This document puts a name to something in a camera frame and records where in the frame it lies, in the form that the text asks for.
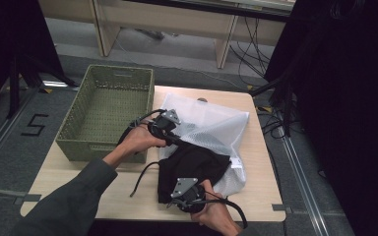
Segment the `white plastic bag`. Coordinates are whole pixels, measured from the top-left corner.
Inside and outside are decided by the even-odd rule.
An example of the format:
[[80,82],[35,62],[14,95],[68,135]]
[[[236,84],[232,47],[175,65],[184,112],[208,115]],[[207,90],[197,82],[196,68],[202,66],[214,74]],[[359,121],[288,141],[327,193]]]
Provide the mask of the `white plastic bag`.
[[[214,191],[223,196],[239,192],[245,185],[246,174],[238,149],[249,113],[174,93],[166,95],[161,109],[176,110],[181,124],[172,132],[181,140],[230,156],[231,166],[216,183]],[[159,158],[168,158],[176,148],[161,148]]]

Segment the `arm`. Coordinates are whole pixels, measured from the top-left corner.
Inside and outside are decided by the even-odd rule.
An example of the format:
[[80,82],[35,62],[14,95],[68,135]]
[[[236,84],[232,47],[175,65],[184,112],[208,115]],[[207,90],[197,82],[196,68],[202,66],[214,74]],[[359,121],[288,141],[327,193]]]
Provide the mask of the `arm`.
[[[222,198],[221,194],[214,192],[210,180],[205,180],[201,185],[205,188],[207,200],[214,200],[216,199],[215,196]],[[209,228],[218,231],[223,236],[257,236],[257,232],[254,228],[247,227],[243,230],[238,224],[236,224],[229,214],[228,208],[225,204],[206,204],[203,210],[191,214],[191,218],[193,221],[199,222],[200,225],[207,225]]]
[[135,152],[164,146],[165,141],[153,137],[145,125],[133,129],[103,160],[91,161],[77,177],[41,200],[12,235],[86,235],[100,196],[117,176],[115,168]]

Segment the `person's hand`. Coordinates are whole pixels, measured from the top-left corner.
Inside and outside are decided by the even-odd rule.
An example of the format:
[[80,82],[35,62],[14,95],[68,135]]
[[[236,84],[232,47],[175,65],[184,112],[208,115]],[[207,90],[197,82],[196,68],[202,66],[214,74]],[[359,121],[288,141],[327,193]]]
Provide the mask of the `person's hand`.
[[132,129],[124,141],[108,154],[103,161],[116,168],[123,159],[151,147],[165,147],[165,141],[152,136],[146,124],[140,124]]
[[[207,200],[214,200],[217,199],[217,197],[222,198],[220,193],[214,192],[210,180],[205,180],[201,185],[205,189]],[[234,236],[242,230],[241,227],[232,220],[226,205],[221,203],[206,204],[204,209],[200,212],[191,213],[191,218],[193,221],[199,222],[200,225],[207,225],[209,228],[220,232],[224,236]]]

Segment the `wooden table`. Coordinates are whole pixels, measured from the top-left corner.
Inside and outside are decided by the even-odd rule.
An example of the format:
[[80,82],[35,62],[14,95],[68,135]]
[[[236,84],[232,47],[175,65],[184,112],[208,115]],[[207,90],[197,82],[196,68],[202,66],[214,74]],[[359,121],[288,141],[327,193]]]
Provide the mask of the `wooden table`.
[[[192,98],[203,97],[210,103],[250,113],[240,146],[247,182],[241,192],[230,196],[229,199],[243,209],[248,221],[283,221],[284,211],[274,211],[272,207],[272,205],[281,205],[282,199],[251,96],[240,92],[156,87],[153,109],[161,106],[168,92]],[[158,149],[150,148],[147,163],[156,160],[158,160]],[[85,162],[69,161],[59,146],[53,143],[29,194],[41,195],[41,198],[47,196],[73,179],[85,165]],[[190,221],[189,214],[180,211],[176,206],[166,208],[166,205],[158,204],[158,168],[156,166],[146,172],[134,197],[129,197],[145,166],[146,164],[135,163],[120,165],[117,169],[118,177],[101,197],[96,218]],[[26,215],[35,204],[24,202],[21,214]],[[238,212],[230,206],[228,208],[234,220],[240,221]]]

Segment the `green plastic basket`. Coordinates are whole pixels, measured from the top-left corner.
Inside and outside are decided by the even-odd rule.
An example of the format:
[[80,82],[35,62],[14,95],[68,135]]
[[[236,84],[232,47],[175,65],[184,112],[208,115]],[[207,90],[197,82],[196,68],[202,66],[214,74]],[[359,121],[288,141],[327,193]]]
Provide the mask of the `green plastic basket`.
[[[56,143],[69,160],[103,158],[132,120],[152,111],[154,94],[153,70],[90,65]],[[144,152],[126,161],[146,159]]]

